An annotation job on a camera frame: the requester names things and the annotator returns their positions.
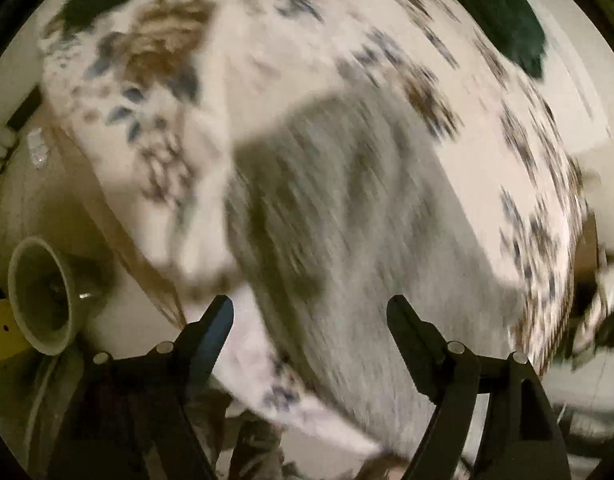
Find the floral white brown bed sheet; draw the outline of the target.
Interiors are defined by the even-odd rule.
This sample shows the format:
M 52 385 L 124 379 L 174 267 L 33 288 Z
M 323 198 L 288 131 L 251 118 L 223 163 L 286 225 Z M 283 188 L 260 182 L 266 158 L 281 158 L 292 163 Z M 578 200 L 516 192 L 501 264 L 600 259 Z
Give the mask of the floral white brown bed sheet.
M 523 295 L 508 354 L 551 358 L 586 214 L 579 179 L 539 84 L 457 0 L 128 0 L 76 32 L 62 6 L 40 26 L 42 93 L 78 192 L 171 325 L 232 299 L 215 375 L 248 408 L 396 454 L 299 377 L 228 244 L 234 152 L 356 84 L 423 119 L 494 276 Z

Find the grey fluffy fleece pant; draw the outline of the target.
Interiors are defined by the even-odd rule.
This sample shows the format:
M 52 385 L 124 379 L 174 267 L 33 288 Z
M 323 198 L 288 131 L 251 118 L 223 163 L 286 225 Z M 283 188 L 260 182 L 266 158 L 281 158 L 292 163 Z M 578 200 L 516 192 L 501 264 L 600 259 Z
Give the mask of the grey fluffy fleece pant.
M 494 276 L 399 96 L 356 84 L 294 110 L 234 152 L 225 204 L 270 339 L 382 448 L 411 454 L 433 411 L 387 328 L 389 299 L 475 352 L 510 352 L 523 295 Z

